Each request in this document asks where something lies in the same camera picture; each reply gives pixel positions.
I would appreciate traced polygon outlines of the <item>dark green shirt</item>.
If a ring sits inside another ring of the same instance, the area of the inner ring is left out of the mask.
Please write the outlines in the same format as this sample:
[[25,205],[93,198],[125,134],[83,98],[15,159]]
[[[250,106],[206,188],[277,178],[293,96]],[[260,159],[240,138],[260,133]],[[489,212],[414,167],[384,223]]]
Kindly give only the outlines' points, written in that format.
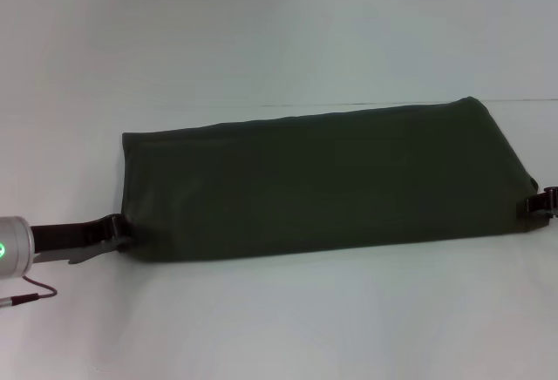
[[515,234],[536,195],[475,98],[122,137],[142,261]]

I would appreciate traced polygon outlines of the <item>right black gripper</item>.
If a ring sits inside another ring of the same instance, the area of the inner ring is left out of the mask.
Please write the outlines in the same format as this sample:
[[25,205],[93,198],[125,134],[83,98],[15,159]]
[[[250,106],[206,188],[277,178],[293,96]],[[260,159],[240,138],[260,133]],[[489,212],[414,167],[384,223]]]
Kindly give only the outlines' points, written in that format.
[[520,201],[516,206],[518,217],[546,216],[558,218],[558,186],[546,187],[542,193]]

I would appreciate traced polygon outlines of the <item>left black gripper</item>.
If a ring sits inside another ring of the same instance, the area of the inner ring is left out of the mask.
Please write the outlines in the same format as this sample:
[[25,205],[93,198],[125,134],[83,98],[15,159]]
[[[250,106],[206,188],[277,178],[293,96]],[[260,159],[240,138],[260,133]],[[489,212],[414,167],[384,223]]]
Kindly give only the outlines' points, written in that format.
[[67,261],[79,264],[101,254],[129,251],[140,241],[122,214],[110,214],[96,221],[33,226],[34,263]]

